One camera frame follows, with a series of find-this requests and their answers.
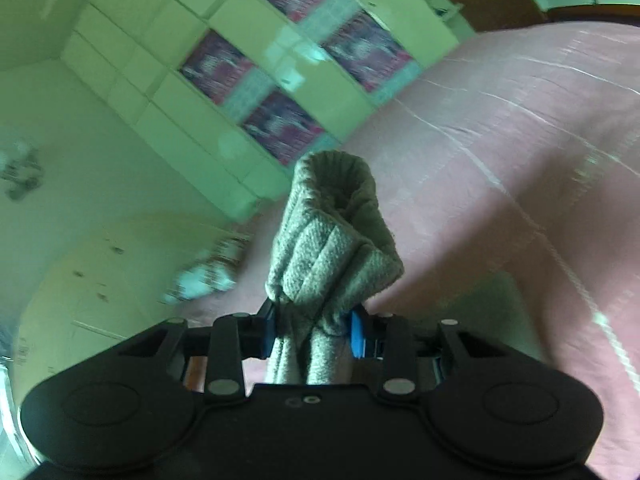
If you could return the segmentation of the grey knit pants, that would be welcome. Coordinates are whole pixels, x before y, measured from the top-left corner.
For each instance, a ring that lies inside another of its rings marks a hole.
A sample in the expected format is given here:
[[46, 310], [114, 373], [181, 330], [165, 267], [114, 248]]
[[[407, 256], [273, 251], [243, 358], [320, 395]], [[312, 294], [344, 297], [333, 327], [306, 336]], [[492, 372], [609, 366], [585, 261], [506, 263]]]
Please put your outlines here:
[[341, 151], [299, 159], [265, 284], [278, 316], [268, 382], [347, 382], [350, 312], [403, 273], [368, 164]]

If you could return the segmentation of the white patterned cloth bundle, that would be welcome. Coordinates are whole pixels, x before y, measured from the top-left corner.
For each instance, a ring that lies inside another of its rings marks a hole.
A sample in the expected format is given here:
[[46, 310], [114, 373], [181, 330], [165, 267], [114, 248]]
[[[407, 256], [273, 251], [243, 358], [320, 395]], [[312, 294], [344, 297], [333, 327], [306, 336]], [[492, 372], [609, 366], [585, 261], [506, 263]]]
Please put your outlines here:
[[230, 292], [238, 282], [249, 244], [250, 237], [240, 233], [217, 240], [172, 276], [160, 301], [174, 306], [216, 292]]

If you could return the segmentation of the pink plaid bed sheet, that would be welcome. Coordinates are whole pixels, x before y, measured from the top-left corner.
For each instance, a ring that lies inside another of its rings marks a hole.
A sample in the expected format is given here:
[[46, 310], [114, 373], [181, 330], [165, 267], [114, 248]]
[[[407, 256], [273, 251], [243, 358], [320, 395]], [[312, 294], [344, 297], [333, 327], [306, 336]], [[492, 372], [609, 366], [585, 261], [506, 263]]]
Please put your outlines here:
[[588, 385], [589, 463], [639, 474], [639, 29], [478, 35], [345, 143], [371, 170], [404, 275], [375, 313], [450, 316]]

